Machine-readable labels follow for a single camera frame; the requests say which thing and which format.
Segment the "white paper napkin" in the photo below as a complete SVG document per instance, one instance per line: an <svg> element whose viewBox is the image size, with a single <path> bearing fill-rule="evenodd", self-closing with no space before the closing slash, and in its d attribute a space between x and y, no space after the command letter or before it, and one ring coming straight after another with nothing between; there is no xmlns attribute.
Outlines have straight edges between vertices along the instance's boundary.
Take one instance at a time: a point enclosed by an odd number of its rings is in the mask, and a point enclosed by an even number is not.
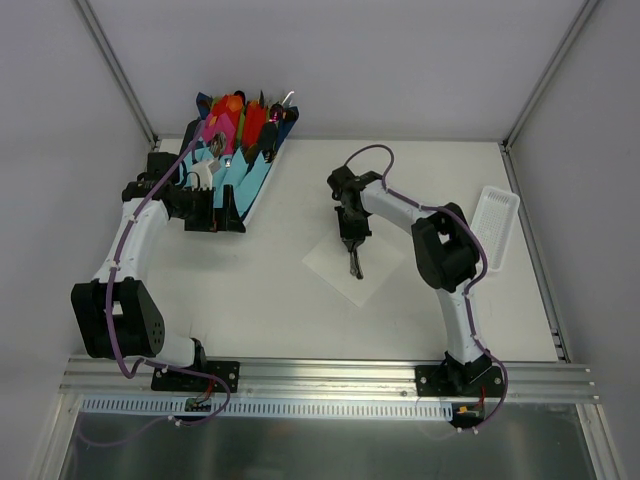
<svg viewBox="0 0 640 480"><path fill-rule="evenodd" d="M304 257L303 263L354 305L362 307L376 293L405 255L381 237L370 237L357 248L363 278L351 274L347 248L330 231Z"/></svg>

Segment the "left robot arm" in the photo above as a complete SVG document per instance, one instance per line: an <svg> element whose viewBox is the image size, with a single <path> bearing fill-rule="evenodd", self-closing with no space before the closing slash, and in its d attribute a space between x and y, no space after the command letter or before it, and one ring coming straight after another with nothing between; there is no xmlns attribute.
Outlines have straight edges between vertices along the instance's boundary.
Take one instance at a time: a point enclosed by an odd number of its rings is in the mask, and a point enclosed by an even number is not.
<svg viewBox="0 0 640 480"><path fill-rule="evenodd" d="M94 277L77 283L71 304L84 347L92 358L118 363L125 377L137 363L174 369L174 378L188 390L208 381L209 367L202 343L166 329L164 318L145 285L153 250L172 219L187 232L243 233L246 227L236 207L232 187L221 190L222 204L215 206L216 190L204 185L197 173L189 187L184 158L153 152L147 166L122 192L122 217L107 258Z"/></svg>

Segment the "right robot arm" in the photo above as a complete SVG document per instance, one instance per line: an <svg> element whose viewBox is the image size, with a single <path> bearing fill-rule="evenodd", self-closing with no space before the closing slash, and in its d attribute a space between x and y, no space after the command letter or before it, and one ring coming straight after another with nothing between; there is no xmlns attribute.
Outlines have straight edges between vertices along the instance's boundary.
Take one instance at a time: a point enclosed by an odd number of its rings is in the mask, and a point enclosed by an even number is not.
<svg viewBox="0 0 640 480"><path fill-rule="evenodd" d="M362 280L357 249L372 235L368 219L377 215L411 236L417 270L433 288L447 334L444 360L435 371L417 376L419 394L478 396L489 389L494 363L480 345L470 299L482 252L458 205L423 207L383 186L380 174L355 175L347 166L327 179L339 234L350 255L350 274Z"/></svg>

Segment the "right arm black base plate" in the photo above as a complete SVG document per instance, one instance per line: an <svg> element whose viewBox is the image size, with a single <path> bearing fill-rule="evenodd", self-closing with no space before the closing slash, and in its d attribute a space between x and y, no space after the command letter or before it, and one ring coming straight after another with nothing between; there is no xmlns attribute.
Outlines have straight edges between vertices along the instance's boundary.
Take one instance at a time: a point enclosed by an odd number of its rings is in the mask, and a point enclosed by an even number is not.
<svg viewBox="0 0 640 480"><path fill-rule="evenodd" d="M414 374L420 397L500 398L505 392L502 370L493 364L472 366L443 362L439 365L418 365Z"/></svg>

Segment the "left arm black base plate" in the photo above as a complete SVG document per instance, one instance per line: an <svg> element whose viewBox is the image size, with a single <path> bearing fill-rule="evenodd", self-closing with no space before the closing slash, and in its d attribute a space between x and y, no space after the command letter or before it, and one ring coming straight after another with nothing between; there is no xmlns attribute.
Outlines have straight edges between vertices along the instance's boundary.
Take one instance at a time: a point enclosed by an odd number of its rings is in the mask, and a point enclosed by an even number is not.
<svg viewBox="0 0 640 480"><path fill-rule="evenodd" d="M208 360L200 373L181 373L175 369L164 372L155 368L151 380L151 390L156 392L205 393L213 384L213 393L225 393L227 385L230 393L238 390L241 363L231 360Z"/></svg>

